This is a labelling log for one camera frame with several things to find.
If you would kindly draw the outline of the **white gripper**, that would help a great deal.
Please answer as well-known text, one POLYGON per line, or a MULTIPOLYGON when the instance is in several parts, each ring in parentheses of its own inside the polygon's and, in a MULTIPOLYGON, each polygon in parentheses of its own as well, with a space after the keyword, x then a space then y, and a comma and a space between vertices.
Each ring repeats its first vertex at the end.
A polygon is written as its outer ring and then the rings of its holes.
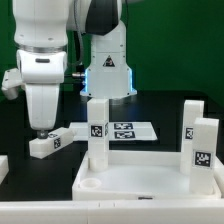
POLYGON ((18 50, 17 67, 6 70, 2 91, 9 100, 18 97, 19 88, 26 93, 29 122, 39 139, 48 137, 54 127, 60 84, 64 82, 67 53, 34 53, 18 50))

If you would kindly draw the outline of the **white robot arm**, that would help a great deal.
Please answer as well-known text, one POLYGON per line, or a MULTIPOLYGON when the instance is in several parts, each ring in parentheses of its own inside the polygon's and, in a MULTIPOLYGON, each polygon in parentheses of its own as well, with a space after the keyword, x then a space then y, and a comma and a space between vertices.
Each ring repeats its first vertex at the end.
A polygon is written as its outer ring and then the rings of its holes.
POLYGON ((126 62, 127 0, 12 0, 16 63, 5 71, 6 98, 25 90, 30 126, 44 140, 56 122, 60 85, 70 66, 84 75, 85 97, 122 99, 136 93, 126 62))

